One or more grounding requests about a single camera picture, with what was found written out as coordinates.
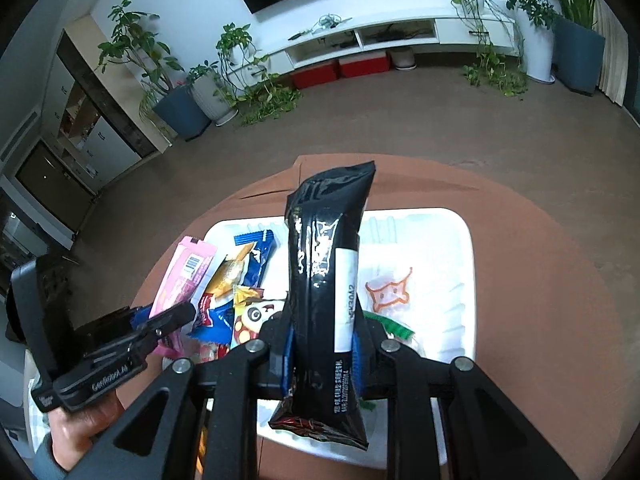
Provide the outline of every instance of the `window curtain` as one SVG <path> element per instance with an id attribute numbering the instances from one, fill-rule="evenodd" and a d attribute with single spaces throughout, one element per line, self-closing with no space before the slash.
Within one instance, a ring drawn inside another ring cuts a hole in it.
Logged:
<path id="1" fill-rule="evenodd" d="M 604 0 L 596 0 L 593 30 L 607 40 L 598 87 L 615 104 L 622 106 L 628 71 L 628 38 L 622 24 Z"/>

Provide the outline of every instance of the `pink snack package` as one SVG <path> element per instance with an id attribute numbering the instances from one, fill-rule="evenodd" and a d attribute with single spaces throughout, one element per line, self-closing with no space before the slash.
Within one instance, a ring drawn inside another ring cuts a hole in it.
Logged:
<path id="1" fill-rule="evenodd" d="M 164 274 L 149 317 L 156 316 L 176 303 L 187 301 L 207 272 L 217 248 L 202 240 L 185 236 L 178 244 Z M 163 337 L 154 353 L 169 359 L 184 357 L 180 330 Z"/>

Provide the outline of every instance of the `black snack bag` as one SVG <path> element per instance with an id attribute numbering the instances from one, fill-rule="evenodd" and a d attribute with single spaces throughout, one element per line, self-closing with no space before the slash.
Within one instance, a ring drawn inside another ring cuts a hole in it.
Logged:
<path id="1" fill-rule="evenodd" d="M 323 171 L 287 197 L 294 378 L 269 421 L 274 430 L 360 449 L 369 444 L 352 339 L 358 231 L 375 172 L 373 161 Z"/>

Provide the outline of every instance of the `white planter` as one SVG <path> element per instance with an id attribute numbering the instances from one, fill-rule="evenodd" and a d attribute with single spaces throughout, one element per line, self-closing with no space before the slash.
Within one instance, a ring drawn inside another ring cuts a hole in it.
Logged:
<path id="1" fill-rule="evenodd" d="M 412 70 L 415 68 L 414 50 L 410 46 L 398 46 L 389 50 L 391 61 L 397 70 Z"/>
<path id="2" fill-rule="evenodd" d="M 233 119 L 238 110 L 217 94 L 218 86 L 211 74 L 201 76 L 191 86 L 191 95 L 205 115 L 214 121 L 216 126 L 222 126 Z"/>
<path id="3" fill-rule="evenodd" d="M 232 65 L 242 64 L 242 62 L 244 61 L 244 50 L 242 49 L 242 46 L 236 45 L 231 49 L 229 61 Z"/>
<path id="4" fill-rule="evenodd" d="M 551 75 L 551 61 L 554 55 L 553 31 L 544 25 L 535 27 L 522 9 L 516 9 L 515 17 L 524 40 L 522 61 L 527 75 L 541 83 L 555 82 L 556 78 Z"/>
<path id="5" fill-rule="evenodd" d="M 484 14 L 484 0 L 478 1 L 478 16 L 482 16 Z M 453 4 L 453 6 L 458 11 L 460 16 L 474 16 L 475 9 L 473 9 L 473 1 L 464 4 Z"/>

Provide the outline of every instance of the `human hand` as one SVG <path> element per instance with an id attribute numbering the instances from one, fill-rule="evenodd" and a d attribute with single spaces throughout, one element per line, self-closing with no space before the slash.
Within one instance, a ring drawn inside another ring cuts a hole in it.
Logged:
<path id="1" fill-rule="evenodd" d="M 49 413 L 53 458 L 70 471 L 93 445 L 91 437 L 106 430 L 124 412 L 116 392 L 76 413 L 57 408 Z"/>

